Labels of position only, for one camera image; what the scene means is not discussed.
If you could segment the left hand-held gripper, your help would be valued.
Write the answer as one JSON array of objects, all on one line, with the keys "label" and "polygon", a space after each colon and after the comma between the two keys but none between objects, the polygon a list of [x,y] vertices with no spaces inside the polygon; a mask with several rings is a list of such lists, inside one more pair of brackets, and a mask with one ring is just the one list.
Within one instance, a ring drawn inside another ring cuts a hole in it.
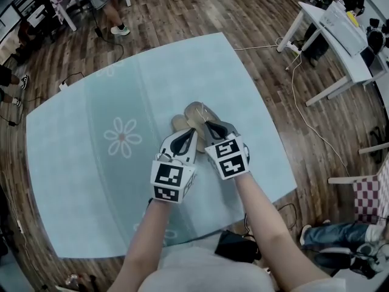
[{"label": "left hand-held gripper", "polygon": [[156,200],[180,204],[196,176],[198,133],[194,128],[166,137],[152,163],[151,194]]}]

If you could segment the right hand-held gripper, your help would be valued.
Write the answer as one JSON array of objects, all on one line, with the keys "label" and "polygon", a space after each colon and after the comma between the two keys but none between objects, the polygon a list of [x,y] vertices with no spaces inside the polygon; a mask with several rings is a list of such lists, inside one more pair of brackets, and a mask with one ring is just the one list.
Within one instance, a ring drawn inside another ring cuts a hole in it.
[{"label": "right hand-held gripper", "polygon": [[228,122],[208,120],[204,123],[205,152],[222,180],[249,171],[248,151],[245,150],[242,137],[238,135],[236,128]]}]

